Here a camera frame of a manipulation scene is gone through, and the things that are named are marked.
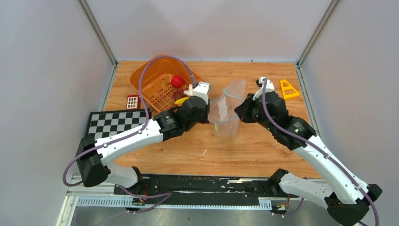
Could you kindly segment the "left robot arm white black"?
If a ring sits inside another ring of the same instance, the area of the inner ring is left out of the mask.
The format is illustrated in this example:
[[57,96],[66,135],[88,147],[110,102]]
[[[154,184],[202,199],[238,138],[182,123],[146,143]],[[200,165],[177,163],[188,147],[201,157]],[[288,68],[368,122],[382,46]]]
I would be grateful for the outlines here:
[[114,165],[113,161],[138,148],[181,136],[197,123],[208,123],[210,100],[189,97],[181,106],[163,111],[143,125],[111,137],[94,140],[84,136],[80,140],[75,161],[85,187],[102,182],[121,185],[132,194],[140,194],[144,181],[134,167]]

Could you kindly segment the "clear zip top bag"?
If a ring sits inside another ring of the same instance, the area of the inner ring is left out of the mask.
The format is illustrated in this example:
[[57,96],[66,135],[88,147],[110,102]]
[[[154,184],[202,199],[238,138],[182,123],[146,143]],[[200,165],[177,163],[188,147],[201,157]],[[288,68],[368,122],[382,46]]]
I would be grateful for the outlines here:
[[239,117],[234,109],[244,102],[247,81],[235,79],[228,84],[222,95],[210,102],[208,120],[220,137],[235,136],[238,131]]

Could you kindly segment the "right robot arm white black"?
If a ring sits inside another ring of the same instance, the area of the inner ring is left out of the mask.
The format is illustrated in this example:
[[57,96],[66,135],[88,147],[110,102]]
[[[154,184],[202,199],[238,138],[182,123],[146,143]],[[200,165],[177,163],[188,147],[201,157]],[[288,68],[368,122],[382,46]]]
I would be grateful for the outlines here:
[[277,93],[250,93],[235,113],[244,123],[258,123],[268,129],[280,144],[301,156],[325,180],[325,184],[318,184],[278,169],[268,184],[272,195],[286,193],[307,199],[325,208],[343,226],[361,224],[370,210],[376,225],[380,224],[375,201],[382,189],[365,183],[343,166],[307,121],[289,114]]

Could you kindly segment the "white toy mushroom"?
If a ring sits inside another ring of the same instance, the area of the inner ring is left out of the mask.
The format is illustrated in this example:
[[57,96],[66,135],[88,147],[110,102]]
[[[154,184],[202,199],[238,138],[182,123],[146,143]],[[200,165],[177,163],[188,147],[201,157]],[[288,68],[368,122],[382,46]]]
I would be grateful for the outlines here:
[[185,90],[183,91],[183,94],[186,95],[186,96],[188,96],[188,97],[193,96],[193,85],[190,84],[190,85],[188,86],[188,88],[185,89]]

